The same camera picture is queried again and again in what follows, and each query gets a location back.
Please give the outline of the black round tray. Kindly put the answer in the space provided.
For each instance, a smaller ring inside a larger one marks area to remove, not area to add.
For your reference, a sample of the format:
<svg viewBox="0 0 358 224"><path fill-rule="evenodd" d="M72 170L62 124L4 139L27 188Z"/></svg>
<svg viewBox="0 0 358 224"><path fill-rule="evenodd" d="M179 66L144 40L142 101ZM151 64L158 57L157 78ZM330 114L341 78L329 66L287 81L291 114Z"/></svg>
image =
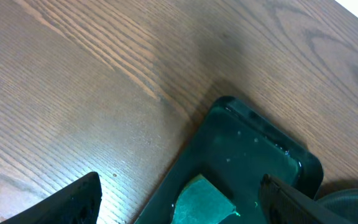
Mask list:
<svg viewBox="0 0 358 224"><path fill-rule="evenodd" d="M334 192L322 197L317 202L351 223L358 223L358 189Z"/></svg>

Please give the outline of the black rectangular tray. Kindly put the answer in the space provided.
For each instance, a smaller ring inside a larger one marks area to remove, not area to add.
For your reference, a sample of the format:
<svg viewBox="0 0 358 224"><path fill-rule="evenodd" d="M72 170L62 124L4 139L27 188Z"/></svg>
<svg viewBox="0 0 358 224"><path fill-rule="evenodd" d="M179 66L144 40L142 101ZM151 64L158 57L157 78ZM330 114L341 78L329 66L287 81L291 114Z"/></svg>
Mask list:
<svg viewBox="0 0 358 224"><path fill-rule="evenodd" d="M316 156L233 96L213 103L136 222L170 223L182 188L198 174L236 207L223 223L265 223L259 205L264 174L311 199L324 177Z"/></svg>

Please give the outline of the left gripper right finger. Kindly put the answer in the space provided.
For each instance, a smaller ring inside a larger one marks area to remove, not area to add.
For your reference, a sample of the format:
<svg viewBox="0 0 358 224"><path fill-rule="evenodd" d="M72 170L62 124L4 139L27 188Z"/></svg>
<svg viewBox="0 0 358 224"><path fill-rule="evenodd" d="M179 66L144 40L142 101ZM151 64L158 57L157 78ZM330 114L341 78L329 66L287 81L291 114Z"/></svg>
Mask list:
<svg viewBox="0 0 358 224"><path fill-rule="evenodd" d="M259 205L268 223L349 223L345 218L322 207L297 189L269 174L264 174L260 182Z"/></svg>

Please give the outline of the green sponge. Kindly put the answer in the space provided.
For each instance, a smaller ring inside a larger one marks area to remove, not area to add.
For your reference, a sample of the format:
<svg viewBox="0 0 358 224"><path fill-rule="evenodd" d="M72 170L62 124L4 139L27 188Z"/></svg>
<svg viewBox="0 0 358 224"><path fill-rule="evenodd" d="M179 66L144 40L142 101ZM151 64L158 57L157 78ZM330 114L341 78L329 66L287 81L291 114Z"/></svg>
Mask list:
<svg viewBox="0 0 358 224"><path fill-rule="evenodd" d="M171 224L217 224L230 215L240 216L236 206L200 174L180 192Z"/></svg>

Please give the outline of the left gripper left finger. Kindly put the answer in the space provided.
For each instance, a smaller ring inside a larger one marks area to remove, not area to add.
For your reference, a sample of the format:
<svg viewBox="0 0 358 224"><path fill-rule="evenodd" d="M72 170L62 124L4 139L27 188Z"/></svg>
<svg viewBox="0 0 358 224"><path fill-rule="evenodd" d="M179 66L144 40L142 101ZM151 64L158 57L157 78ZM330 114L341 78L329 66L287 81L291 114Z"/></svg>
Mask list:
<svg viewBox="0 0 358 224"><path fill-rule="evenodd" d="M99 174L90 172L1 224L96 224L101 197Z"/></svg>

